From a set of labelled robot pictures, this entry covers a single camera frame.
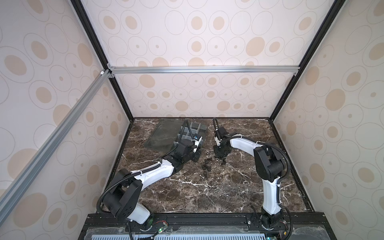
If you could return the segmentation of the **clear compartment organizer box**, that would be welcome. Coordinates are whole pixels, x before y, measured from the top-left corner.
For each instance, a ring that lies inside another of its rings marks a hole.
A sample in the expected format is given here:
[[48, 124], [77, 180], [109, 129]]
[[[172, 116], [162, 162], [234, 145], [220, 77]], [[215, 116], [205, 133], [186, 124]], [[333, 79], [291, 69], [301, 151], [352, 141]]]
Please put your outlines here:
[[182, 140], [191, 140], [189, 129], [188, 127], [183, 128], [183, 123], [184, 121], [181, 119], [161, 120], [145, 142], [144, 147], [165, 154], [177, 145], [181, 134], [183, 134]]

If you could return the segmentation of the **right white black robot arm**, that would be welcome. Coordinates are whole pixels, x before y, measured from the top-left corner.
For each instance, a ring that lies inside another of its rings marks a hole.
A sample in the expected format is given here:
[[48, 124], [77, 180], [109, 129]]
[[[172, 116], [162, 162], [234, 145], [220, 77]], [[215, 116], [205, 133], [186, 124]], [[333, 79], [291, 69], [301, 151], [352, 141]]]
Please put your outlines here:
[[281, 182], [289, 174], [289, 164], [284, 164], [286, 159], [283, 152], [279, 158], [275, 152], [277, 147], [271, 144], [254, 141], [243, 135], [221, 134], [215, 132], [214, 152], [217, 158], [226, 158], [232, 149], [239, 149], [250, 154], [255, 159], [256, 171], [263, 180], [263, 208], [260, 217], [264, 229], [272, 230], [283, 219], [283, 206], [280, 201]]

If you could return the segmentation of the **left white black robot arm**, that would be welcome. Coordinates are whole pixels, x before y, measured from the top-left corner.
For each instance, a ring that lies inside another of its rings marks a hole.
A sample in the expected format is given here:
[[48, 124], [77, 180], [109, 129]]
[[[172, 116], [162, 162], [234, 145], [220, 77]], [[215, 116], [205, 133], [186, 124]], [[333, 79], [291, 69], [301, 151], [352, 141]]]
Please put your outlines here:
[[97, 212], [110, 214], [118, 221], [134, 221], [140, 225], [151, 224], [153, 220], [151, 212], [139, 203], [142, 190], [178, 173], [188, 161], [197, 162], [202, 144], [202, 137], [182, 139], [156, 164], [133, 172], [120, 170], [99, 197]]

